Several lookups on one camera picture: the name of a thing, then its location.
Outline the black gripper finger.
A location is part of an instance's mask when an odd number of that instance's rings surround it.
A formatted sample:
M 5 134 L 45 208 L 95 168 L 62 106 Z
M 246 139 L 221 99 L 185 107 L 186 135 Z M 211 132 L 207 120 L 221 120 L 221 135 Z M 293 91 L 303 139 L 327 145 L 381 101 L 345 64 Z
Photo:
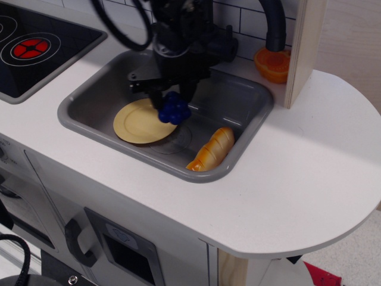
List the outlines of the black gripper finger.
M 148 91 L 149 98 L 156 110 L 163 108 L 163 93 L 157 89 L 150 89 Z
M 197 89 L 197 80 L 183 80 L 179 83 L 180 98 L 187 103 L 192 101 L 192 98 Z

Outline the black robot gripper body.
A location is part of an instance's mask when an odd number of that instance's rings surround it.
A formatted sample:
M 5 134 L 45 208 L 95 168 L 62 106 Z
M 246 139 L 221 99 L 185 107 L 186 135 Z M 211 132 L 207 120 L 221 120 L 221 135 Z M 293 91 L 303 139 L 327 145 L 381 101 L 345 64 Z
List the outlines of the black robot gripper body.
M 189 80 L 208 78 L 211 66 L 212 57 L 206 52 L 186 49 L 176 54 L 164 45 L 154 44 L 149 60 L 130 72 L 128 80 L 134 93 L 161 92 Z

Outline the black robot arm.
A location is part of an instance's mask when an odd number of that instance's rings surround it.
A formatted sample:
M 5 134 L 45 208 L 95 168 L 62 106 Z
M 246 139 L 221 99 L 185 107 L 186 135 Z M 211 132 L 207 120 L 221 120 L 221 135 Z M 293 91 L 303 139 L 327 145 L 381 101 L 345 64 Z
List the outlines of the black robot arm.
M 156 22 L 152 56 L 129 74 L 133 92 L 144 92 L 155 109 L 164 107 L 163 91 L 173 85 L 190 102 L 200 80 L 210 76 L 218 59 L 208 53 L 217 31 L 208 1 L 150 1 Z

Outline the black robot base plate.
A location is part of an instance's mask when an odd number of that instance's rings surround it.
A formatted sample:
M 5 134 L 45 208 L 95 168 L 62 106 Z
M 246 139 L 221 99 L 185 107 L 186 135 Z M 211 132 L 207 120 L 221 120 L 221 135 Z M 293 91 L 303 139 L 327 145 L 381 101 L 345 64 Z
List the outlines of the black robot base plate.
M 1 250 L 1 285 L 93 285 L 49 254 L 26 257 L 20 249 Z

